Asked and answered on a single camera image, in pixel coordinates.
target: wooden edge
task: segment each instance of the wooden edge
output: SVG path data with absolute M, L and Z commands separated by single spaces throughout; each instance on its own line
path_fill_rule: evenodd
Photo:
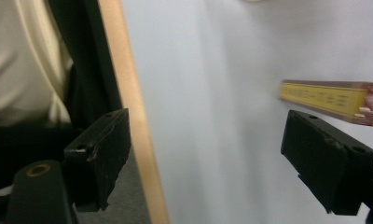
M 121 0 L 98 0 L 151 222 L 170 223 Z

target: beige shirt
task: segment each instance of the beige shirt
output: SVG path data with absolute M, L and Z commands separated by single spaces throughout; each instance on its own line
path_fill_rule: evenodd
M 72 60 L 44 0 L 0 0 L 0 126 L 70 123 Z

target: screw hole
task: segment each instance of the screw hole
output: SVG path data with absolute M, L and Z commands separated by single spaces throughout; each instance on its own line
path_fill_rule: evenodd
M 363 148 L 361 148 L 361 147 L 353 147 L 352 149 L 354 149 L 357 152 L 361 152 L 361 153 L 365 152 L 365 150 Z
M 35 167 L 29 169 L 26 174 L 27 176 L 30 176 L 30 177 L 36 177 L 39 175 L 43 175 L 49 170 L 50 170 L 50 165 L 43 163 L 43 164 L 36 165 Z

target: white surface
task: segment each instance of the white surface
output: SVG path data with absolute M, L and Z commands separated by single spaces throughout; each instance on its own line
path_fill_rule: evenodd
M 373 81 L 373 1 L 123 5 L 172 223 L 365 223 L 365 207 L 327 215 L 281 155 L 299 107 L 278 94 L 285 78 Z M 373 147 L 373 128 L 316 115 Z

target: gray surface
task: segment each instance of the gray surface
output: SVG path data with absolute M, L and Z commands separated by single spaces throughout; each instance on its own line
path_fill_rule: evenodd
M 77 213 L 79 223 L 150 223 L 145 195 L 132 151 L 126 165 L 120 171 L 116 187 L 110 195 L 108 202 L 110 205 L 104 212 Z
M 373 81 L 373 0 L 122 1 L 174 224 L 359 224 L 281 155 L 285 78 Z M 373 128 L 329 121 L 373 148 Z

